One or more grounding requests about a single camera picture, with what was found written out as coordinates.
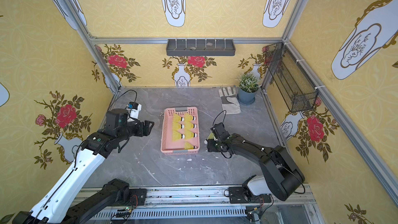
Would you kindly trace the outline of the pink perforated storage basket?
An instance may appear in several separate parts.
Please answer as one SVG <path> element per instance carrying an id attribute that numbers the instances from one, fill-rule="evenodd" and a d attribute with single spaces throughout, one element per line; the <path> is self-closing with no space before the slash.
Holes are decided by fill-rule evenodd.
<path id="1" fill-rule="evenodd" d="M 196 124 L 197 127 L 191 131 L 198 134 L 197 138 L 191 140 L 180 140 L 177 142 L 172 141 L 173 133 L 173 115 L 177 114 L 184 117 L 185 113 L 189 113 L 196 117 L 196 120 L 192 123 Z M 178 130 L 179 133 L 183 134 L 184 130 Z M 196 146 L 196 149 L 186 150 L 184 149 L 184 143 L 189 142 L 190 144 Z M 188 155 L 196 154 L 200 149 L 200 134 L 199 134 L 199 119 L 198 119 L 198 109 L 196 107 L 171 107 L 164 110 L 164 120 L 162 127 L 162 139 L 161 139 L 161 152 L 165 155 Z"/>

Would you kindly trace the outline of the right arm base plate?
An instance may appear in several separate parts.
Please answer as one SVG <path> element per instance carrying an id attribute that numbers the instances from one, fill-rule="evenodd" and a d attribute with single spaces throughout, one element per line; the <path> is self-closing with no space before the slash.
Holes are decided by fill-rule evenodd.
<path id="1" fill-rule="evenodd" d="M 229 187 L 228 197 L 230 199 L 230 203 L 232 204 L 262 204 L 272 202 L 270 195 L 255 196 L 250 192 L 248 188 L 245 188 L 243 186 Z"/>

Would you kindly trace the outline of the yellow shuttlecock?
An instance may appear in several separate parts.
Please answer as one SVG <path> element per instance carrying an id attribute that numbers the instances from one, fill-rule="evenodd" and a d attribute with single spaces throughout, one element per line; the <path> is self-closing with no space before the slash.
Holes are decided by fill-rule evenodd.
<path id="1" fill-rule="evenodd" d="M 184 123 L 184 128 L 187 130 L 192 130 L 192 129 L 195 129 L 196 127 L 197 127 L 197 125 L 194 123 L 191 123 L 190 121 Z"/>
<path id="2" fill-rule="evenodd" d="M 190 144 L 189 142 L 184 143 L 184 149 L 190 150 L 190 149 L 196 149 L 196 146 Z"/>
<path id="3" fill-rule="evenodd" d="M 207 145 L 209 142 L 212 142 L 215 140 L 214 134 L 211 132 L 210 135 L 207 137 L 207 139 L 204 141 L 205 145 Z"/>
<path id="4" fill-rule="evenodd" d="M 181 129 L 184 129 L 184 124 L 178 123 L 178 122 L 173 122 L 173 131 L 178 131 Z"/>
<path id="5" fill-rule="evenodd" d="M 184 139 L 185 139 L 184 134 L 181 134 L 178 131 L 173 131 L 173 133 L 172 133 L 172 141 L 173 142 L 177 142 L 177 141 L 184 140 Z"/>
<path id="6" fill-rule="evenodd" d="M 188 122 L 193 122 L 193 121 L 196 120 L 196 117 L 191 115 L 191 114 L 189 114 L 189 113 L 185 113 L 184 120 L 188 121 Z"/>
<path id="7" fill-rule="evenodd" d="M 184 130 L 183 135 L 185 140 L 191 140 L 198 137 L 198 134 L 191 130 Z"/>
<path id="8" fill-rule="evenodd" d="M 174 114 L 173 115 L 173 121 L 174 122 L 184 122 L 184 117 L 182 117 L 180 115 L 177 115 L 177 114 Z"/>

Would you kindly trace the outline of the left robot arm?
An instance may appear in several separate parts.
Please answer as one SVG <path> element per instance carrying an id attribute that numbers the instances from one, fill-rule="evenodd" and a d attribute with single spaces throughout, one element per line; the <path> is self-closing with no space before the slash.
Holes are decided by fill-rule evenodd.
<path id="1" fill-rule="evenodd" d="M 106 113 L 102 129 L 90 134 L 78 147 L 70 167 L 53 188 L 29 212 L 20 211 L 14 224 L 83 224 L 107 206 L 131 202 L 127 182 L 113 179 L 100 191 L 72 206 L 84 184 L 113 150 L 121 152 L 131 137 L 149 136 L 153 121 L 128 121 L 124 109 Z"/>

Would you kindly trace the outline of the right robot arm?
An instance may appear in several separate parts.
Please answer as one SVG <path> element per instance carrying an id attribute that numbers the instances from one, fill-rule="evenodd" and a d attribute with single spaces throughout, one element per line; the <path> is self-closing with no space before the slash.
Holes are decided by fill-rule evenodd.
<path id="1" fill-rule="evenodd" d="M 286 201 L 304 183 L 304 174 L 284 147 L 261 146 L 239 134 L 230 134 L 222 122 L 210 130 L 208 152 L 222 155 L 228 152 L 230 157 L 238 155 L 256 163 L 261 168 L 270 193 L 277 199 Z"/>

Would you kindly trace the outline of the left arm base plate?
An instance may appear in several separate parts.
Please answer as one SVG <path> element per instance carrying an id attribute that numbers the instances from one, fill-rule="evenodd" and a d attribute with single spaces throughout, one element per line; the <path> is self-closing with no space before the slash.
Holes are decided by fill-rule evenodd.
<path id="1" fill-rule="evenodd" d="M 147 189 L 122 189 L 111 194 L 111 198 L 106 201 L 108 206 L 144 206 L 147 197 Z"/>

